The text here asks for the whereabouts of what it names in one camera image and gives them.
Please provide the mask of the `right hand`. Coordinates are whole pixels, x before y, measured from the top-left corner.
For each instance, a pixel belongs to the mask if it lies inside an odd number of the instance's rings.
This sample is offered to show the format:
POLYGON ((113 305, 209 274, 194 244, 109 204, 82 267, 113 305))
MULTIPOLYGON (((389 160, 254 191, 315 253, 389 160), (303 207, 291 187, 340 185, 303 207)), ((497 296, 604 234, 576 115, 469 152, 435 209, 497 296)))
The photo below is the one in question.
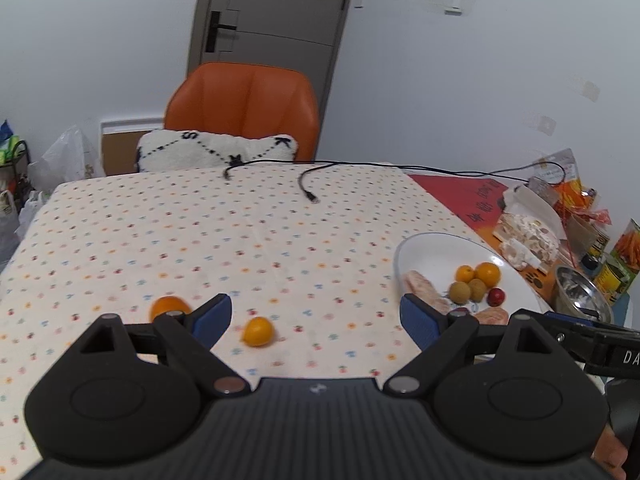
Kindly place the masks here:
POLYGON ((615 480, 625 480, 623 464, 628 457, 625 445, 616 437, 613 429, 606 425, 594 448, 591 458, 615 480))

